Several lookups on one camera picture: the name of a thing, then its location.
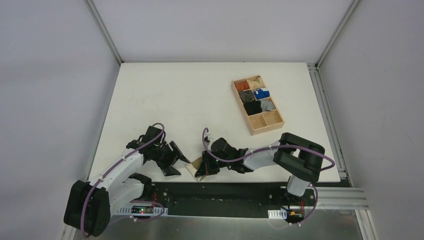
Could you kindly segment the olive and cream underwear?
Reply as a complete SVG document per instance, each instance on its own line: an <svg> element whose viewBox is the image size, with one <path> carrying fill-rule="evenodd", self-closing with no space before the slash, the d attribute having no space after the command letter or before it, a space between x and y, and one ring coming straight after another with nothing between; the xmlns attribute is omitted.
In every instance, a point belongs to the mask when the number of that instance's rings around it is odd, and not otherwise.
<svg viewBox="0 0 424 240"><path fill-rule="evenodd" d="M198 157L196 160L194 160L191 163L187 163L185 165L185 168L188 170L188 172L192 175L192 177L197 181L197 182L201 182L202 180L204 180L207 176L201 175L201 176L195 176L196 172L199 170L200 165L202 163L203 158L200 156Z"/></svg>

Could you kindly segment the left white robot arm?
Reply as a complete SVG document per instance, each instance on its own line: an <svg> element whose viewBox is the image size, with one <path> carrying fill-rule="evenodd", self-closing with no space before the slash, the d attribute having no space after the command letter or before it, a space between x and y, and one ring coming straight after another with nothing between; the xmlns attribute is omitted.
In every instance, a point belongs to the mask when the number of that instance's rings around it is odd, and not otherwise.
<svg viewBox="0 0 424 240"><path fill-rule="evenodd" d="M154 161L166 177L179 176L177 161L189 163L174 141L166 141L162 123L150 125L145 134L131 140L116 161L87 181L76 181L70 190L63 221L83 238L98 237L111 224L111 217L129 203L144 204L143 221L163 216L166 208L153 197L152 179L138 173Z"/></svg>

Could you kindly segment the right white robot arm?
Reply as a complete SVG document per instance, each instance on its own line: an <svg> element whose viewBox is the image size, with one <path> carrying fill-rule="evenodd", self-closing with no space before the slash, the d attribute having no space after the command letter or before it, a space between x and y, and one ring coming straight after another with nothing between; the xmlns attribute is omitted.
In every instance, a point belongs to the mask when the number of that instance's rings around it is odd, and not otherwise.
<svg viewBox="0 0 424 240"><path fill-rule="evenodd" d="M267 146L235 148L222 137L212 139L207 131L202 144L204 151L194 173L196 178L216 175L222 168L245 174L264 167L281 167L291 174L283 192L284 200L290 205L302 201L306 189L325 170L322 166L325 148L289 132Z"/></svg>

